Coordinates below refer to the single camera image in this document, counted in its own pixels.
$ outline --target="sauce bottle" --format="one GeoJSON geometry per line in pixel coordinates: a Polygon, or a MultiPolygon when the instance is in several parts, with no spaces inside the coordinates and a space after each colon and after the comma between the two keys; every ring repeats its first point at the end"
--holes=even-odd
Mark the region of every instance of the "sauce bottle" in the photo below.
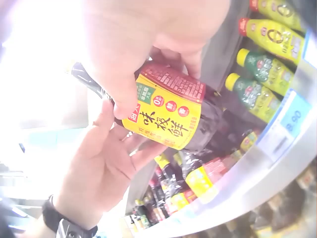
{"type": "Polygon", "coordinates": [[[164,207],[169,215],[172,215],[173,213],[177,212],[177,207],[172,204],[171,201],[171,186],[169,185],[169,181],[166,179],[166,177],[163,174],[163,171],[161,168],[158,166],[155,169],[155,174],[158,177],[158,180],[160,182],[162,191],[165,195],[165,204],[164,207]]]}
{"type": "Polygon", "coordinates": [[[140,216],[144,229],[151,227],[153,224],[150,222],[150,214],[147,208],[144,206],[143,201],[139,199],[135,200],[136,207],[134,208],[136,215],[140,216]]]}
{"type": "Polygon", "coordinates": [[[169,214],[165,209],[165,199],[161,185],[159,184],[157,178],[152,178],[149,182],[149,185],[155,199],[155,205],[160,213],[161,218],[164,220],[169,217],[169,214]]]}
{"type": "Polygon", "coordinates": [[[250,8],[291,29],[306,32],[300,16],[285,0],[250,0],[250,8]]]}
{"type": "Polygon", "coordinates": [[[171,202],[177,207],[177,210],[182,209],[197,198],[184,179],[175,173],[173,166],[164,154],[155,157],[154,160],[170,183],[171,202]]]}
{"type": "Polygon", "coordinates": [[[267,87],[235,73],[227,77],[225,86],[229,91],[237,92],[249,112],[266,123],[271,120],[281,103],[267,87]]]}
{"type": "MultiPolygon", "coordinates": [[[[70,72],[101,98],[107,96],[81,63],[75,63],[70,72]]],[[[137,107],[128,118],[116,123],[176,150],[203,153],[222,117],[216,91],[153,62],[146,62],[135,76],[137,107]]]]}
{"type": "Polygon", "coordinates": [[[179,153],[183,161],[182,171],[186,183],[202,203],[210,202],[219,193],[214,184],[220,179],[220,173],[227,172],[226,168],[216,161],[220,159],[215,153],[204,156],[192,155],[184,151],[179,153]]]}
{"type": "Polygon", "coordinates": [[[239,32],[272,54],[298,65],[304,38],[288,27],[272,20],[241,18],[239,32]]]}
{"type": "Polygon", "coordinates": [[[257,81],[282,96],[294,77],[294,73],[278,59],[247,49],[239,50],[237,63],[248,69],[257,81]]]}

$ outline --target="wrist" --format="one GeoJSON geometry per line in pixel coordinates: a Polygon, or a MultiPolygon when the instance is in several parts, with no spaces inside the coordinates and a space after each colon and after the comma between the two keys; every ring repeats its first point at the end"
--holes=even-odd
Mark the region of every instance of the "wrist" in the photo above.
{"type": "Polygon", "coordinates": [[[56,211],[86,230],[95,227],[103,215],[100,211],[88,208],[86,204],[76,205],[76,201],[65,199],[59,195],[53,195],[52,203],[56,211]]]}

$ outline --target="green bottle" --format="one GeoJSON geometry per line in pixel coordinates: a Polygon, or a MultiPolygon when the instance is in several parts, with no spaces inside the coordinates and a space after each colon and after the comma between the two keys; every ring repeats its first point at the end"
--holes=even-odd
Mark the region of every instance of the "green bottle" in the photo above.
{"type": "Polygon", "coordinates": [[[237,54],[237,63],[249,70],[257,81],[282,96],[294,77],[294,73],[278,59],[243,48],[237,54]]]}
{"type": "Polygon", "coordinates": [[[225,86],[229,91],[237,92],[249,112],[266,123],[271,120],[281,104],[270,89],[235,73],[227,77],[225,86]]]}

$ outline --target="black watch strap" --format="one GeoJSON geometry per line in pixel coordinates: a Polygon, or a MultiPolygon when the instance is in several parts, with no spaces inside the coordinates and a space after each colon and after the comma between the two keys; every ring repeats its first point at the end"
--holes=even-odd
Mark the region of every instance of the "black watch strap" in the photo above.
{"type": "Polygon", "coordinates": [[[81,230],[84,233],[84,237],[86,238],[92,238],[96,235],[98,227],[95,226],[91,230],[85,230],[78,226],[76,223],[69,220],[67,217],[60,214],[54,207],[53,202],[53,195],[51,195],[43,204],[42,206],[42,214],[43,214],[43,220],[44,223],[48,228],[50,228],[53,232],[57,233],[58,227],[60,225],[60,221],[62,219],[68,221],[70,224],[75,226],[77,230],[81,230]]]}

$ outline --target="price tag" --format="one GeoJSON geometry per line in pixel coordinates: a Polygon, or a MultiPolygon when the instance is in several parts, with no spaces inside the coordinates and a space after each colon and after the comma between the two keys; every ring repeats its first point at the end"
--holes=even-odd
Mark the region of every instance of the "price tag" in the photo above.
{"type": "Polygon", "coordinates": [[[317,69],[317,39],[311,31],[307,31],[302,58],[317,69]]]}
{"type": "Polygon", "coordinates": [[[273,162],[292,145],[311,108],[293,89],[288,90],[281,106],[256,142],[273,162]]]}

